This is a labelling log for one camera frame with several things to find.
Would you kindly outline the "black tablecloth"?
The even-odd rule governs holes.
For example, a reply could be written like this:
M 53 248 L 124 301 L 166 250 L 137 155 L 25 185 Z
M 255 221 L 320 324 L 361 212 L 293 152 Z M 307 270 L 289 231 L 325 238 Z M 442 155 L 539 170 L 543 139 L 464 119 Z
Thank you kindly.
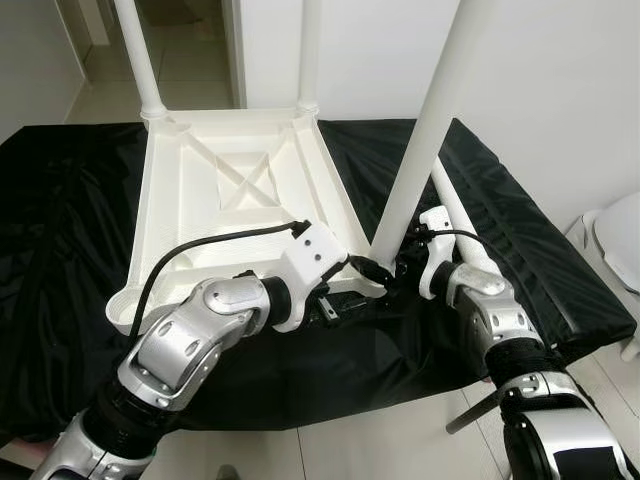
M 27 125 L 0 142 L 0 442 L 54 438 L 129 349 L 105 307 L 128 278 L 146 140 L 129 122 Z M 451 124 L 440 160 L 559 356 L 576 361 L 635 332 L 634 316 L 470 125 Z M 398 298 L 369 311 L 343 328 L 242 340 L 175 425 L 302 428 L 480 378 L 443 303 Z

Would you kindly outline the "black metal table leg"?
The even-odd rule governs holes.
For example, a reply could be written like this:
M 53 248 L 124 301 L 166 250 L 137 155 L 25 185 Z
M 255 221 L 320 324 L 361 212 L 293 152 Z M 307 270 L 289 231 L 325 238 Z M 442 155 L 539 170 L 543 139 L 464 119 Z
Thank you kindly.
M 499 404 L 500 394 L 497 390 L 494 390 L 493 393 L 481 398 L 476 404 L 472 404 L 470 408 L 463 411 L 461 415 L 456 417 L 456 419 L 449 421 L 448 424 L 445 425 L 445 431 L 451 435 L 460 433 L 460 431 L 466 429 L 467 426 L 474 424 L 474 422 L 481 419 L 481 417 L 488 415 L 489 412 L 495 410 Z

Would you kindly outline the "white plastic table leg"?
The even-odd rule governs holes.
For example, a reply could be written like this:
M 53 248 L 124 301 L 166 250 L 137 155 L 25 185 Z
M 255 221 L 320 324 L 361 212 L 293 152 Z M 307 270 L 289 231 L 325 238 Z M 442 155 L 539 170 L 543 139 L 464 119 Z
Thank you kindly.
M 116 18 L 122 28 L 123 44 L 131 63 L 131 70 L 140 95 L 140 115 L 145 122 L 155 122 L 168 114 L 159 83 L 155 76 L 150 51 L 146 44 L 145 28 L 134 0 L 111 0 Z
M 367 255 L 381 268 L 396 269 L 396 256 L 401 250 L 404 233 L 438 164 L 438 152 L 449 125 L 458 115 L 474 50 L 483 40 L 499 4 L 500 0 L 460 0 L 454 12 L 442 55 L 431 76 L 419 118 L 413 125 L 407 150 Z
M 300 24 L 300 64 L 296 106 L 303 115 L 315 116 L 317 101 L 317 61 L 320 50 L 321 9 L 323 0 L 302 0 Z
M 474 224 L 471 223 L 470 215 L 467 214 L 460 195 L 458 195 L 456 188 L 453 187 L 442 160 L 436 160 L 433 169 L 431 169 L 430 180 L 434 184 L 436 195 L 438 195 L 445 210 L 451 216 L 453 228 L 475 234 L 476 230 Z M 457 239 L 457 248 L 460 250 L 462 260 L 466 264 L 474 265 L 475 268 L 488 271 L 488 273 L 500 274 L 499 266 L 495 264 L 489 253 L 486 252 L 484 244 L 477 241 L 477 239 L 463 236 Z

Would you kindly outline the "white plastic table top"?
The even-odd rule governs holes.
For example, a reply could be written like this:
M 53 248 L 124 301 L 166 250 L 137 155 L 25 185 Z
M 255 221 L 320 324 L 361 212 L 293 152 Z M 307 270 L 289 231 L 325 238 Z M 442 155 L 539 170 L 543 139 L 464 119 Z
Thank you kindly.
M 280 224 L 323 224 L 353 255 L 370 251 L 353 197 L 314 116 L 294 109 L 169 111 L 147 124 L 127 282 L 105 312 L 128 334 L 157 261 L 148 307 L 178 303 L 202 280 L 264 274 L 291 242 Z

